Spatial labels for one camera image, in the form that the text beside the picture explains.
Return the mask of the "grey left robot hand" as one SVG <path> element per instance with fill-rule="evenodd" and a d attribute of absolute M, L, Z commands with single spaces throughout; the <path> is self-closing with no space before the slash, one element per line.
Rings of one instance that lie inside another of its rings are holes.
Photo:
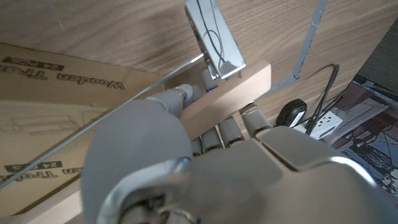
<path fill-rule="evenodd" d="M 253 135 L 193 150 L 178 116 L 190 85 L 133 100 L 106 118 L 86 153 L 87 223 L 396 223 L 397 209 L 342 153 L 245 112 Z"/>

